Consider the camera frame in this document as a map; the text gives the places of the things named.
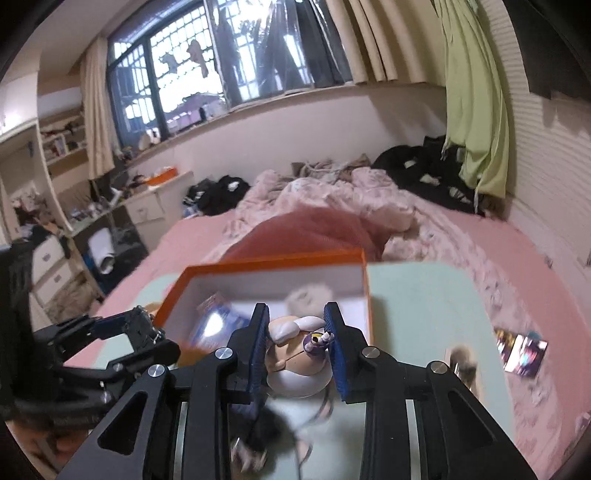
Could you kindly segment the cartoon figurine toy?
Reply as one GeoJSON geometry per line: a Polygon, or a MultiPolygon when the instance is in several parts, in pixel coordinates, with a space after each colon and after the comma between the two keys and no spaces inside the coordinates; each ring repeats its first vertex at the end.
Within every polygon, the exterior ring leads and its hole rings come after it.
{"type": "Polygon", "coordinates": [[[307,398],[332,380],[329,346],[335,335],[317,316],[284,316],[270,321],[266,382],[276,395],[307,398]]]}

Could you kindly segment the orange cardboard box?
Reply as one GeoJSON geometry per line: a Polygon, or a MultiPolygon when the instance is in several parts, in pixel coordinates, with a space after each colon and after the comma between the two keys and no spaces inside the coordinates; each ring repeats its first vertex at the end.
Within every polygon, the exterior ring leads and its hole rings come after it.
{"type": "Polygon", "coordinates": [[[361,249],[189,266],[172,284],[154,323],[187,351],[197,307],[212,295],[221,294],[232,309],[247,317],[254,305],[264,303],[274,319],[287,314],[288,294],[311,283],[328,285],[346,324],[373,342],[369,274],[361,249]]]}

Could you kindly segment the white drawer cabinet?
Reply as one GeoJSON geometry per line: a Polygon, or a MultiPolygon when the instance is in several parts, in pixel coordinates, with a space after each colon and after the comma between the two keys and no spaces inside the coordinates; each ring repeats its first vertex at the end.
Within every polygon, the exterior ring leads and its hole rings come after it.
{"type": "Polygon", "coordinates": [[[182,218],[182,201],[193,180],[193,174],[185,172],[122,202],[148,252],[182,218]]]}

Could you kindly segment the pink floral quilt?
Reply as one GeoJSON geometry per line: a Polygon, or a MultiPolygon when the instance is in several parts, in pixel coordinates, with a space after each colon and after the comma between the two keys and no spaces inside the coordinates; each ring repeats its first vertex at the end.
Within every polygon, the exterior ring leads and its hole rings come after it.
{"type": "MultiPolygon", "coordinates": [[[[329,183],[314,177],[290,178],[266,170],[238,203],[221,241],[204,260],[222,256],[257,225],[304,207],[352,213],[387,230],[377,258],[385,261],[442,261],[473,280],[496,327],[530,330],[536,324],[505,272],[443,210],[399,189],[387,174],[362,167],[346,180],[329,183]]],[[[535,380],[512,380],[509,389],[517,445],[537,472],[560,458],[561,420],[555,383],[544,369],[535,380]]]]}

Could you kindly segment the shiny card packet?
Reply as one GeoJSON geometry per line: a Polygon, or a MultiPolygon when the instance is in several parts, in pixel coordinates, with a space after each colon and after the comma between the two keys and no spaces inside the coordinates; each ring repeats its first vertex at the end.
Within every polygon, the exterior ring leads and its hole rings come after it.
{"type": "Polygon", "coordinates": [[[496,344],[506,373],[533,379],[538,375],[548,342],[534,335],[494,329],[496,344]]]}

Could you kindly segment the black clothes pile left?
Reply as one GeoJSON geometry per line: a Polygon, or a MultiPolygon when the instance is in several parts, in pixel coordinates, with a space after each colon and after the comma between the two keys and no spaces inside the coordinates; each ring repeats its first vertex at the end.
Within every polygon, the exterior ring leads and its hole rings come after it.
{"type": "Polygon", "coordinates": [[[225,175],[217,181],[203,179],[189,187],[182,204],[193,214],[217,216],[235,209],[249,189],[249,183],[240,177],[225,175]]]}

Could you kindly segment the black clothes pile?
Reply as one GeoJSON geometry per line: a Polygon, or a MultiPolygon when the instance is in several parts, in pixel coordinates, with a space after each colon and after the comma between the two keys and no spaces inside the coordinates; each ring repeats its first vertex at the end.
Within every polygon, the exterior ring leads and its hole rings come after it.
{"type": "Polygon", "coordinates": [[[193,214],[217,216],[235,209],[249,189],[249,183],[240,177],[225,175],[217,181],[203,179],[189,187],[182,204],[193,214]]]}
{"type": "Polygon", "coordinates": [[[401,190],[444,208],[485,216],[475,191],[460,178],[459,147],[444,148],[445,136],[424,138],[422,145],[398,145],[383,153],[370,168],[384,170],[401,190]]]}

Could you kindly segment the black clothes pile right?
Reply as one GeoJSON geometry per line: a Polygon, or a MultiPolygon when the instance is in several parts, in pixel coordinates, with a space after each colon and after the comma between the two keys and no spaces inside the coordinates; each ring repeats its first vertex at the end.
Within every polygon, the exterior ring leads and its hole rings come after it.
{"type": "Polygon", "coordinates": [[[445,136],[424,138],[422,145],[398,145],[383,153],[370,168],[384,170],[401,190],[444,208],[485,216],[475,191],[460,178],[459,147],[444,148],[445,136]]]}

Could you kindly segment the green hanging cloth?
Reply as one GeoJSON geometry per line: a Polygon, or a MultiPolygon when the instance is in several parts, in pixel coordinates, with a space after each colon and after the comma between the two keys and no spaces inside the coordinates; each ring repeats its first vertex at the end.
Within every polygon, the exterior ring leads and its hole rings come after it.
{"type": "Polygon", "coordinates": [[[469,1],[436,1],[445,46],[444,148],[464,149],[460,178],[478,195],[504,199],[510,161],[506,97],[491,45],[469,1]]]}

